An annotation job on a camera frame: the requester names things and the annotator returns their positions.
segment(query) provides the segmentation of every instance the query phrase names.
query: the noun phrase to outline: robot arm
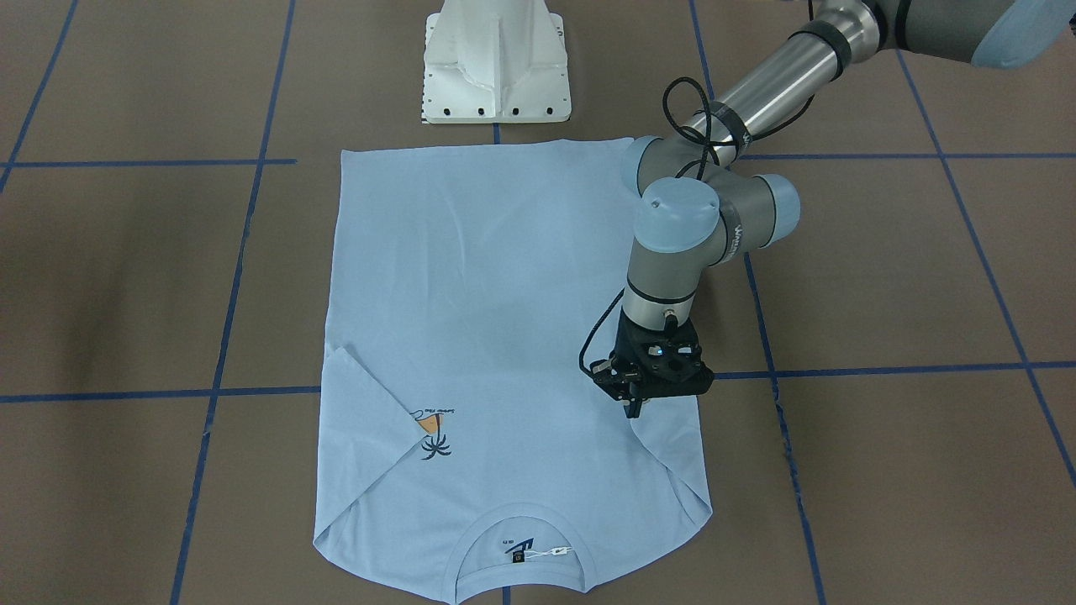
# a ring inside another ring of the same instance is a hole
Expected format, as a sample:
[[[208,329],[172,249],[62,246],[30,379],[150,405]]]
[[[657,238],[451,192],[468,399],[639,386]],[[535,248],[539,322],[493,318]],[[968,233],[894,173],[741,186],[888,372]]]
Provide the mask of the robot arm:
[[[641,205],[617,340],[589,368],[581,355],[583,371],[624,402],[628,418],[651,398],[705,393],[713,372],[689,319],[703,270],[774,243],[799,220],[788,180],[727,170],[752,141],[882,50],[1015,68],[1045,51],[1073,13],[1076,0],[822,0],[816,18],[739,83],[717,101],[704,97],[678,128],[693,136],[646,137],[628,149],[624,181]]]

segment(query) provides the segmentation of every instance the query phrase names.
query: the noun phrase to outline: t-shirt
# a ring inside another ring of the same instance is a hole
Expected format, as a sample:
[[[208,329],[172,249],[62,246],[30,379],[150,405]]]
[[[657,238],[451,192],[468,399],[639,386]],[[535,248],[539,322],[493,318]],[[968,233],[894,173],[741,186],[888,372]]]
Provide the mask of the t-shirt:
[[[628,139],[343,152],[314,546],[454,604],[587,591],[709,519],[695,397],[625,418],[578,368],[623,287]],[[590,358],[612,349],[606,322]]]

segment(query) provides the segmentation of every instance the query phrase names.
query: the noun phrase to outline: shirt sleeve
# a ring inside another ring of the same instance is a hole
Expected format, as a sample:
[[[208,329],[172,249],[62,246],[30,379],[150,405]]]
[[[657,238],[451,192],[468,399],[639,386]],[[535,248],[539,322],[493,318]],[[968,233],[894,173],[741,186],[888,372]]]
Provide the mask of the shirt sleeve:
[[[314,538],[425,435],[345,349],[334,351],[322,369]]]

